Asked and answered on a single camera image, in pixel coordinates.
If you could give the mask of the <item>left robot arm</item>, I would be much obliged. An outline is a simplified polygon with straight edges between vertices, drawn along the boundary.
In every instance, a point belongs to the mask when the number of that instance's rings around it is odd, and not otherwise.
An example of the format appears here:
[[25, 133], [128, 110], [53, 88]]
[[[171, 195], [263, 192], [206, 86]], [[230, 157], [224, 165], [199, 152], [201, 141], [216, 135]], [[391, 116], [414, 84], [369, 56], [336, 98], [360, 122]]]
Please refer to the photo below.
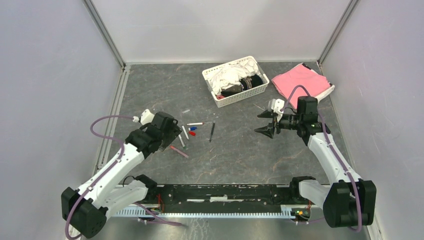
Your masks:
[[77, 240], [97, 235], [107, 220], [125, 207], [143, 201], [153, 203], [158, 184], [142, 174], [116, 190], [121, 180], [143, 160], [167, 148], [182, 132], [178, 120], [168, 113], [155, 114], [146, 109], [131, 118], [141, 126], [125, 140], [117, 139], [120, 149], [93, 177], [77, 189], [66, 188], [61, 194], [65, 236]]

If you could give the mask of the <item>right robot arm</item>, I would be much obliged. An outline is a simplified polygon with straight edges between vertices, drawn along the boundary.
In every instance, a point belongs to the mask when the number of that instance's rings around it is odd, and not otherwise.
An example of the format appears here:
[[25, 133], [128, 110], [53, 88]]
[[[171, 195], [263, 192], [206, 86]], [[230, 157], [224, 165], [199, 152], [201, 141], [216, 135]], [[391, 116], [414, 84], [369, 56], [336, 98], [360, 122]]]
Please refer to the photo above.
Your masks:
[[330, 186], [320, 184], [311, 176], [294, 178], [289, 199], [295, 204], [309, 200], [323, 211], [331, 228], [347, 227], [359, 231], [374, 223], [376, 185], [364, 180], [349, 165], [338, 149], [330, 129], [318, 111], [318, 100], [301, 96], [293, 113], [286, 113], [285, 101], [271, 99], [258, 118], [271, 119], [255, 132], [273, 138], [282, 130], [293, 130], [318, 159]]

